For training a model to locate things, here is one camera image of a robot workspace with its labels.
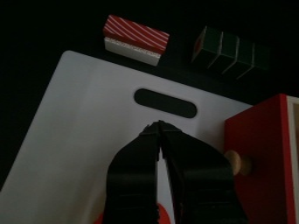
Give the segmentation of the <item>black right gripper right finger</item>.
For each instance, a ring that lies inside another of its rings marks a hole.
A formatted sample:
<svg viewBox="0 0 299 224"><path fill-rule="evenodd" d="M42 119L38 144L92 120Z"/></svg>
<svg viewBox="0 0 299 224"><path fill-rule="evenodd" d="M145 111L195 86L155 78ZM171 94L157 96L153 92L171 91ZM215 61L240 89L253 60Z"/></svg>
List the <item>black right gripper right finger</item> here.
<svg viewBox="0 0 299 224"><path fill-rule="evenodd" d="M175 224L248 224L229 161L197 138L159 123Z"/></svg>

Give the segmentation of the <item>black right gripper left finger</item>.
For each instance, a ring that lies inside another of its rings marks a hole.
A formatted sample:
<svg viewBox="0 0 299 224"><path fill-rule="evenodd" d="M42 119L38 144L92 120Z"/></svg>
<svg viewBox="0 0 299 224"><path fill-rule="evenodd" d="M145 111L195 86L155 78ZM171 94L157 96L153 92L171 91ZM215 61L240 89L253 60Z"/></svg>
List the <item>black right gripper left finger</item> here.
<svg viewBox="0 0 299 224"><path fill-rule="evenodd" d="M157 224L157 122L119 150L107 170L104 224Z"/></svg>

